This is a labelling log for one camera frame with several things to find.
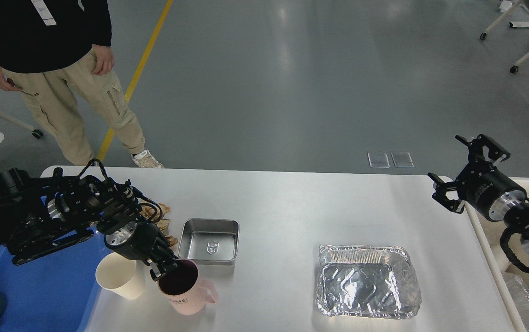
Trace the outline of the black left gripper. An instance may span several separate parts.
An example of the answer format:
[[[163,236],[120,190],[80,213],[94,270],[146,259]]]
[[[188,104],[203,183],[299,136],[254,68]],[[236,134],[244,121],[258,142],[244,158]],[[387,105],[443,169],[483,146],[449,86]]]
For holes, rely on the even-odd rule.
[[[153,223],[131,222],[104,237],[105,246],[129,260],[137,260],[150,267],[150,276],[157,282],[178,269],[178,257],[168,246],[168,240]]]

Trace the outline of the person's right hand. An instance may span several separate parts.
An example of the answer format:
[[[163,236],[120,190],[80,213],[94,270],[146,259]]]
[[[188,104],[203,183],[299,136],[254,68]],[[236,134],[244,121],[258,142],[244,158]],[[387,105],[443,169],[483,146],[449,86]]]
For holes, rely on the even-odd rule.
[[[23,89],[11,80],[9,81],[5,74],[3,73],[2,67],[0,66],[0,89],[5,92],[20,92]]]

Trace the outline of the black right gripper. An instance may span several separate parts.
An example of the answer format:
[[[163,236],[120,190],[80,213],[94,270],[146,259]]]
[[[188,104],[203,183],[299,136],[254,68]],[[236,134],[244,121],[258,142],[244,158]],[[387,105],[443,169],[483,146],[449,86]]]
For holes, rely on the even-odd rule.
[[[460,135],[455,139],[468,148],[468,164],[455,181],[444,182],[428,173],[436,202],[450,212],[463,213],[466,201],[488,221],[502,221],[511,208],[527,201],[526,190],[496,168],[510,158],[509,151],[484,134],[471,141]],[[450,199],[450,192],[458,193],[459,198]]]

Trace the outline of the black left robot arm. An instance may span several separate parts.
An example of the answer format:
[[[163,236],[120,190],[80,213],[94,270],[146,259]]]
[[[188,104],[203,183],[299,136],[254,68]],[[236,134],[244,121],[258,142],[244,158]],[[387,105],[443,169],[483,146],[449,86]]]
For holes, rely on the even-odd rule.
[[[89,240],[98,231],[105,246],[150,268],[159,281],[179,266],[157,223],[163,208],[130,180],[120,184],[93,159],[77,176],[60,167],[51,177],[24,170],[0,172],[0,246],[14,265],[43,258]]]

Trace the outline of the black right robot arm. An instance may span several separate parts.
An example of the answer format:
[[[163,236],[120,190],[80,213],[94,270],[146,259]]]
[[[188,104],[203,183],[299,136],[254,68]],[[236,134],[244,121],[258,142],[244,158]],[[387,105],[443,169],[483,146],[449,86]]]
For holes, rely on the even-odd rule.
[[[432,198],[450,212],[460,214],[469,205],[487,221],[502,221],[505,229],[499,244],[503,253],[512,265],[529,274],[528,193],[498,169],[511,154],[484,134],[472,140],[460,135],[455,139],[468,149],[467,164],[450,182],[429,172],[435,189]]]

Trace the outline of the person's left hand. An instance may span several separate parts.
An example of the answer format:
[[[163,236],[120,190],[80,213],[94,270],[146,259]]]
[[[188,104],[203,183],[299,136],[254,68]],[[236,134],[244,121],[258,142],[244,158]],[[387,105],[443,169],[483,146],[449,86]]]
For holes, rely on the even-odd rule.
[[[92,74],[102,76],[108,74],[115,65],[115,58],[111,47],[92,44],[92,50],[96,55],[96,63]]]

